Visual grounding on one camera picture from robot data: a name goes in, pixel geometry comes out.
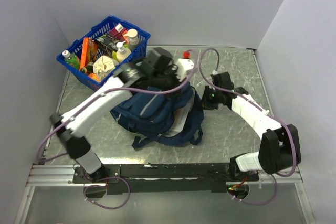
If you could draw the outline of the white coffee cover book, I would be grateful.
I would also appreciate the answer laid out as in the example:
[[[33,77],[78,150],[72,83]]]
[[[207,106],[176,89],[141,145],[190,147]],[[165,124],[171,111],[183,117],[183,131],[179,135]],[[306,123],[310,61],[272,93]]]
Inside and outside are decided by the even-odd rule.
[[[174,122],[169,130],[163,134],[165,137],[173,137],[183,131],[184,124],[193,104],[194,97],[192,97],[184,107],[179,108],[174,112]]]

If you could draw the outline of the navy blue student backpack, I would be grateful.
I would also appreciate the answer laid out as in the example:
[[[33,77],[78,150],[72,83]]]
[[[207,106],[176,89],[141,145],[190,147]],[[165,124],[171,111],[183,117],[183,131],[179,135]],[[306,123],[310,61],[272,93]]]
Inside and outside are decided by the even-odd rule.
[[[183,131],[173,137],[163,134],[174,122],[174,112],[184,107],[194,97]],[[137,93],[110,111],[115,121],[129,132],[135,133],[132,143],[135,150],[151,142],[166,146],[198,145],[202,141],[201,124],[204,112],[197,91],[189,83],[178,90],[177,95],[169,97],[159,94]]]

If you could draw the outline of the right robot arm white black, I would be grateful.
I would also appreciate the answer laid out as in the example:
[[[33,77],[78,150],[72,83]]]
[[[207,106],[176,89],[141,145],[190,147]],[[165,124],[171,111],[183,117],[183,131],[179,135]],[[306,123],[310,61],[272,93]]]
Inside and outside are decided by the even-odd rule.
[[[247,90],[234,86],[228,72],[213,71],[211,79],[205,86],[202,108],[217,110],[220,104],[228,107],[244,119],[261,140],[259,151],[230,159],[229,175],[233,180],[243,180],[248,172],[275,174],[301,163],[299,134],[294,125],[283,126],[275,120]]]

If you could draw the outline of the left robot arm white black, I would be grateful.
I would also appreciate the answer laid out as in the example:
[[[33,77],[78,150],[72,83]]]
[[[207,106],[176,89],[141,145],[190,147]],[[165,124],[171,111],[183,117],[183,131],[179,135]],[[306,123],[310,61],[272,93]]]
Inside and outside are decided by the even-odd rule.
[[[106,175],[104,165],[85,137],[97,119],[134,94],[179,91],[187,84],[194,67],[192,60],[173,60],[167,50],[156,47],[146,57],[122,64],[100,89],[74,109],[50,117],[54,133],[90,182],[98,183]]]

